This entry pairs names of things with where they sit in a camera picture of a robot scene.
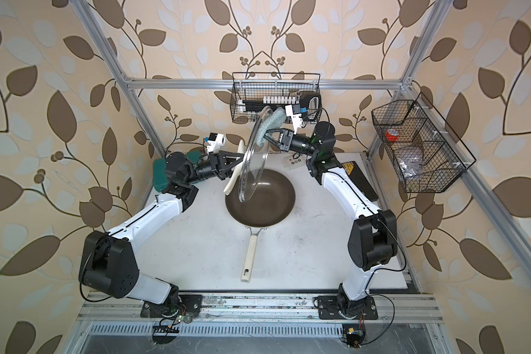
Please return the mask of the glass pot lid cream handle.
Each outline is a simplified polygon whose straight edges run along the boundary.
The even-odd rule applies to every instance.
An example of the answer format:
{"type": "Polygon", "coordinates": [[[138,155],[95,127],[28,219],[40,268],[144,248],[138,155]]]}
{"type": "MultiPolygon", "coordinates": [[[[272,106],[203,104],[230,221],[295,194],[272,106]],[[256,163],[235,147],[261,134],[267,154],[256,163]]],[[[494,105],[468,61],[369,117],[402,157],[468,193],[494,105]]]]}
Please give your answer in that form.
{"type": "Polygon", "coordinates": [[[244,152],[246,156],[238,160],[243,162],[241,174],[237,177],[231,177],[225,187],[224,193],[227,195],[234,193],[234,191],[237,192],[237,198],[240,203],[246,203],[252,198],[265,168],[265,161],[269,152],[268,141],[265,141],[263,147],[259,147],[255,144],[255,139],[261,123],[272,112],[269,107],[265,107],[259,113],[244,152]]]}

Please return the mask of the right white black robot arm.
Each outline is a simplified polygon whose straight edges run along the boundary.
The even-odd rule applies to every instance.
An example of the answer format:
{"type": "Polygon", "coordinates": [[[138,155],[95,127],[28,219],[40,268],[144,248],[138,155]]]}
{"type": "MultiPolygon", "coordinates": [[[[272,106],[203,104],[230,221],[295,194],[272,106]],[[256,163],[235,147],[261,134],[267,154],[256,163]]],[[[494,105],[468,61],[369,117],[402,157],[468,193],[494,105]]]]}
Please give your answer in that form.
{"type": "Polygon", "coordinates": [[[311,176],[331,193],[353,221],[348,240],[353,264],[348,277],[339,285],[336,307],[344,318],[360,317],[369,307],[371,280],[378,271],[390,271],[386,265],[398,253],[395,214],[368,199],[337,159],[333,151],[335,128],[331,123],[317,123],[311,137],[271,123],[261,137],[283,152],[307,156],[305,163],[311,176]]]}

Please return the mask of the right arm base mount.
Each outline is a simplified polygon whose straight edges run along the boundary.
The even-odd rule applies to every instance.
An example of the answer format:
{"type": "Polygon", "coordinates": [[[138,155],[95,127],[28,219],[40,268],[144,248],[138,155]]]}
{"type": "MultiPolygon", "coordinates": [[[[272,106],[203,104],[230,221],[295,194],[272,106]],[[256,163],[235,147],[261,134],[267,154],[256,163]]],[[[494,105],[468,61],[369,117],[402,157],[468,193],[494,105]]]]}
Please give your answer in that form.
{"type": "Polygon", "coordinates": [[[378,311],[372,296],[349,301],[345,296],[318,296],[314,307],[322,320],[377,320],[378,311]]]}

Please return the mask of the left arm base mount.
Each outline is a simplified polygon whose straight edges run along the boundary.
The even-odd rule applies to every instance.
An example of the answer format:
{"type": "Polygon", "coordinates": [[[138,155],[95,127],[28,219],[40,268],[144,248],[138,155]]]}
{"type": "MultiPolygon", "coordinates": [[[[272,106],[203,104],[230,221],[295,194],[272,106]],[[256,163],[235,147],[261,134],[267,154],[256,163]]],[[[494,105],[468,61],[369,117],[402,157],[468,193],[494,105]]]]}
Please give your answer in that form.
{"type": "Polygon", "coordinates": [[[203,296],[200,294],[183,294],[169,296],[162,304],[144,302],[140,317],[161,319],[182,316],[187,317],[188,319],[194,319],[198,317],[201,312],[202,300],[203,296]]]}

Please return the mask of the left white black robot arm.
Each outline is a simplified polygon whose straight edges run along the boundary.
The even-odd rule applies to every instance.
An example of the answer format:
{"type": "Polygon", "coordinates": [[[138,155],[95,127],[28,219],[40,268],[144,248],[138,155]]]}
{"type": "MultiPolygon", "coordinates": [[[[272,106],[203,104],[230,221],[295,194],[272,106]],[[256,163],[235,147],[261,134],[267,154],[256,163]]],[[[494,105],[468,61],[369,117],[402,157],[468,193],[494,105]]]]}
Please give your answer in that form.
{"type": "Polygon", "coordinates": [[[85,239],[78,280],[81,287],[107,297],[130,298],[168,312],[180,308],[178,287],[140,271],[136,254],[168,221],[186,211],[196,199],[196,183],[210,178],[235,181],[243,167],[244,153],[220,150],[192,162],[174,152],[153,163],[153,185],[161,190],[156,199],[119,226],[93,231],[85,239]]]}

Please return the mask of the green microfibre cloth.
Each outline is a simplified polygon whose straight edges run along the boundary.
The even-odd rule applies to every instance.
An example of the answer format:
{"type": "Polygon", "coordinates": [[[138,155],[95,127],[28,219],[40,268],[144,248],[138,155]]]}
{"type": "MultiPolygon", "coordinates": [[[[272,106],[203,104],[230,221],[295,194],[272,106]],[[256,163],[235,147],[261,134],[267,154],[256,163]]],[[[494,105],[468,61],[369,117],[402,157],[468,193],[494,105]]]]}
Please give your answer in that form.
{"type": "Polygon", "coordinates": [[[256,134],[255,144],[259,147],[263,147],[265,143],[265,135],[268,130],[280,128],[286,121],[286,110],[282,107],[278,107],[261,123],[256,134]]]}

